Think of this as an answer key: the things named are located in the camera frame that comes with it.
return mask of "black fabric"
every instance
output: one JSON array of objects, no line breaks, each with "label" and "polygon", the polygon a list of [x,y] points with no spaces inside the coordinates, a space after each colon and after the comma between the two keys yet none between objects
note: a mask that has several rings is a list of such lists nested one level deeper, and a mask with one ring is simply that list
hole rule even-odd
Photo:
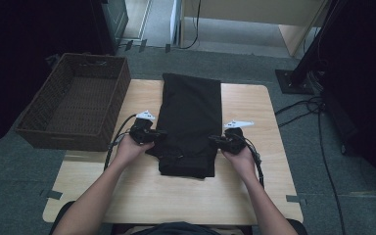
[{"label": "black fabric", "polygon": [[221,82],[164,73],[163,103],[157,129],[165,140],[148,151],[159,158],[162,175],[214,177],[217,148],[208,137],[221,135]]},{"label": "black fabric", "polygon": [[64,214],[69,210],[69,208],[74,204],[75,201],[71,201],[63,205],[63,207],[60,209],[59,213],[57,214],[56,220],[53,223],[53,226],[50,230],[50,235],[54,233],[54,230],[56,229],[57,225],[59,224],[60,220],[63,218]]},{"label": "black fabric", "polygon": [[187,222],[172,222],[163,223],[153,228],[148,228],[140,232],[132,233],[133,235],[166,235],[166,234],[179,234],[179,235],[219,235],[219,233],[201,227],[199,225],[190,224]]},{"label": "black fabric", "polygon": [[292,225],[292,227],[295,229],[295,231],[298,233],[298,235],[307,235],[306,229],[301,222],[291,219],[291,218],[288,218],[288,221]]}]

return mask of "wooden table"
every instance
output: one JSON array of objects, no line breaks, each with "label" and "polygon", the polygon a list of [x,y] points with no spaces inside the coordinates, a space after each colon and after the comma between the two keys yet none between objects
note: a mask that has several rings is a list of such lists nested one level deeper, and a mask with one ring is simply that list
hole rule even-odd
[{"label": "wooden table", "polygon": [[[116,131],[132,114],[149,110],[158,116],[162,90],[162,81],[132,79]],[[255,122],[242,129],[261,154],[267,194],[287,218],[303,221],[300,204],[286,201],[286,195],[295,196],[296,190],[267,89],[261,85],[223,83],[221,93],[223,123],[232,119]],[[76,200],[97,179],[103,172],[105,158],[106,153],[67,151],[53,187],[54,191],[62,192],[63,197],[48,200],[43,214],[45,221],[54,221],[65,203]],[[205,180],[162,176],[155,157],[141,156],[117,183],[104,221],[257,224],[246,187],[219,151],[215,159],[215,177]]]}]

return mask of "black stand leg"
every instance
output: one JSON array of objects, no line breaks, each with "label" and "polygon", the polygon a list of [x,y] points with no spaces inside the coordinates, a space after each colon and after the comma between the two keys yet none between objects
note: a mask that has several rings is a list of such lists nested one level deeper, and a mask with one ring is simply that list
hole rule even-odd
[{"label": "black stand leg", "polygon": [[284,94],[308,94],[313,95],[313,89],[310,81],[305,79],[300,84],[292,84],[290,79],[291,70],[275,70],[277,81],[279,82],[280,89]]}]

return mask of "person's right hand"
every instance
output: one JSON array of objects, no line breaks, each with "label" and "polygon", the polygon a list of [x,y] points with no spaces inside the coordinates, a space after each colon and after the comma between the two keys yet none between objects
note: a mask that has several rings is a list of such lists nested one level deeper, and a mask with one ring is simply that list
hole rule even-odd
[{"label": "person's right hand", "polygon": [[125,134],[117,146],[116,156],[112,164],[125,168],[142,153],[154,147],[154,145],[154,142],[137,144],[129,134]]},{"label": "person's right hand", "polygon": [[237,155],[221,150],[222,155],[228,159],[233,165],[234,169],[245,180],[249,176],[256,177],[256,166],[250,149],[245,147]]}]

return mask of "wicker basket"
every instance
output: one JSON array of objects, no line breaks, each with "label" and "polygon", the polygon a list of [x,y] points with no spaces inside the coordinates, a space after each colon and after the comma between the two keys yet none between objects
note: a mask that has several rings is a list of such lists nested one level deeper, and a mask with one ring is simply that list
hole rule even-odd
[{"label": "wicker basket", "polygon": [[107,151],[129,83],[126,58],[65,54],[16,132],[34,148]]}]

